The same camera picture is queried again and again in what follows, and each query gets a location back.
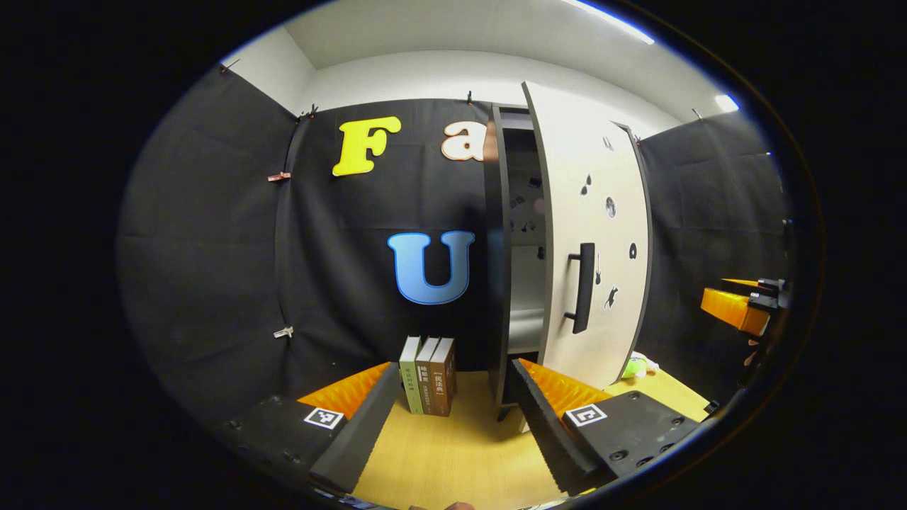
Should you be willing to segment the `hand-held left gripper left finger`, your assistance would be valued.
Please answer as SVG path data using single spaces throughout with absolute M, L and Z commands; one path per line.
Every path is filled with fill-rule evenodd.
M 308 396 L 267 397 L 213 431 L 281 484 L 343 497 L 359 483 L 401 389 L 398 363 L 383 363 Z

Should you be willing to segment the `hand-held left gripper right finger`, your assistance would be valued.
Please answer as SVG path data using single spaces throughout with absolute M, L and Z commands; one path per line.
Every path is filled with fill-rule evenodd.
M 579 496 L 654 463 L 700 422 L 639 390 L 612 396 L 516 358 L 509 391 L 560 491 Z

